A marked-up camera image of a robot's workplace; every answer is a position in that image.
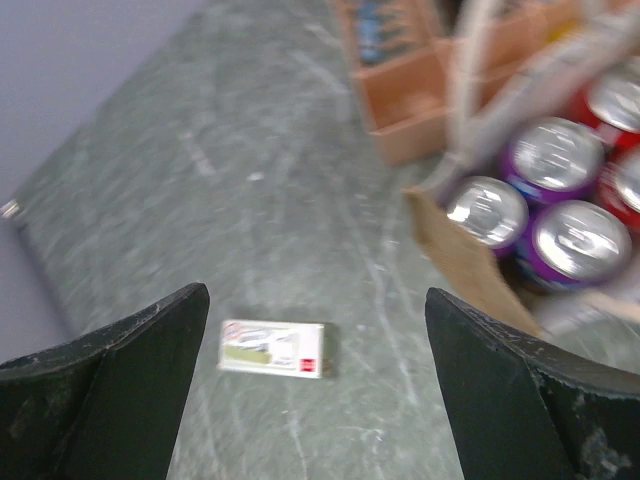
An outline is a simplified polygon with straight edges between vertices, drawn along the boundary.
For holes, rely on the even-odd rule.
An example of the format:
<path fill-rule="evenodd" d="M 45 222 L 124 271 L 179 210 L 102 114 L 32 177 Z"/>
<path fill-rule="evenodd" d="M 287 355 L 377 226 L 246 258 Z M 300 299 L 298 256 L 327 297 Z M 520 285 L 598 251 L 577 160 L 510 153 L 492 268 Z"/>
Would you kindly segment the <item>canvas bag with rope handles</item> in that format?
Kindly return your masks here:
<path fill-rule="evenodd" d="M 481 98 L 486 66 L 505 35 L 498 1 L 467 1 L 455 30 L 446 104 L 448 150 L 431 175 L 409 188 L 416 242 L 467 303 L 508 325 L 553 336 L 612 318 L 639 320 L 639 261 L 601 287 L 547 299 L 518 295 L 498 265 L 522 237 L 530 214 L 513 187 L 491 176 L 497 156 L 526 124 L 565 114 L 578 90 L 627 58 L 639 44 L 639 5 L 578 1 L 579 24 L 544 41 L 559 3 L 523 9 L 523 64 L 492 99 Z"/>

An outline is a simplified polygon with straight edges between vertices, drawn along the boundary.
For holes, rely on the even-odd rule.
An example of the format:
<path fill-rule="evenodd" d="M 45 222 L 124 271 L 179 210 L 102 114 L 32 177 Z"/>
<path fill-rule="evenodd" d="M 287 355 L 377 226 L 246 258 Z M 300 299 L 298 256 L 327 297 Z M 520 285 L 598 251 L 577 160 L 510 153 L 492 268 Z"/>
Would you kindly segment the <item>red Coca-Cola can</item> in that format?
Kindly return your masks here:
<path fill-rule="evenodd" d="M 583 86 L 572 105 L 574 118 L 594 129 L 613 151 L 639 143 L 639 57 L 631 56 Z"/>
<path fill-rule="evenodd" d="M 639 164 L 639 146 L 635 146 L 606 163 L 597 187 L 599 204 L 636 234 L 640 222 Z"/>

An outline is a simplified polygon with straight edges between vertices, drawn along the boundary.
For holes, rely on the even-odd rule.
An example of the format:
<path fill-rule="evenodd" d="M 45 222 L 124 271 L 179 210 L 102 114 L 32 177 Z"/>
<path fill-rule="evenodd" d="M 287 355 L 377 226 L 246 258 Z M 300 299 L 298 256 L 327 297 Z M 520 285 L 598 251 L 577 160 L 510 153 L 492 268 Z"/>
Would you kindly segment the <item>purple Fanta can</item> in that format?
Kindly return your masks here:
<path fill-rule="evenodd" d="M 534 205 L 585 199 L 604 166 L 605 150 L 594 130 L 560 117 L 526 124 L 507 142 L 504 180 Z"/>
<path fill-rule="evenodd" d="M 548 291 L 599 285 L 621 272 L 632 253 L 625 225 L 587 201 L 568 200 L 534 211 L 516 243 L 523 274 Z"/>

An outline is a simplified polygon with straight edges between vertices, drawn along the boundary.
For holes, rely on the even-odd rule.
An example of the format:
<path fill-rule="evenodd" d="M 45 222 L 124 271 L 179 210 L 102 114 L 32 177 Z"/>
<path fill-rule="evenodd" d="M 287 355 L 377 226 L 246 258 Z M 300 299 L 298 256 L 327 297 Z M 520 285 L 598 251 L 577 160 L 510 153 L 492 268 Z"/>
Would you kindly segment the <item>purple soda can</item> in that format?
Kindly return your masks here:
<path fill-rule="evenodd" d="M 498 257 L 510 255 L 529 222 L 525 198 L 510 184 L 488 176 L 466 179 L 445 208 L 448 219 Z"/>

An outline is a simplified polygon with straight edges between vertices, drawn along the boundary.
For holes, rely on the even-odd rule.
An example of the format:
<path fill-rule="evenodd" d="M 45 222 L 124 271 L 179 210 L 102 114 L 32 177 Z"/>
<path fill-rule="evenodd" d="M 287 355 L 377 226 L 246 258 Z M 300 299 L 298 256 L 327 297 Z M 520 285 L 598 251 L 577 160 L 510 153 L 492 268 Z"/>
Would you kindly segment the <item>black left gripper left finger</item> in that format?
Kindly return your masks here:
<path fill-rule="evenodd" d="M 206 286 L 192 283 L 3 363 L 2 478 L 166 478 L 208 310 Z"/>

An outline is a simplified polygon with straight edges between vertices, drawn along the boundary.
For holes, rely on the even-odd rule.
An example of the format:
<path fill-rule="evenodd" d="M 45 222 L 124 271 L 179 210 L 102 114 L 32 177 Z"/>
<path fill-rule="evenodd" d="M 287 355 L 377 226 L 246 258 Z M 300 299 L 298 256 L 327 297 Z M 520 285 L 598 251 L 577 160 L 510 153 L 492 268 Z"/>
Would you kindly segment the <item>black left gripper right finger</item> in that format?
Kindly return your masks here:
<path fill-rule="evenodd" d="M 636 479 L 639 377 L 495 320 L 440 288 L 425 320 L 467 479 Z"/>

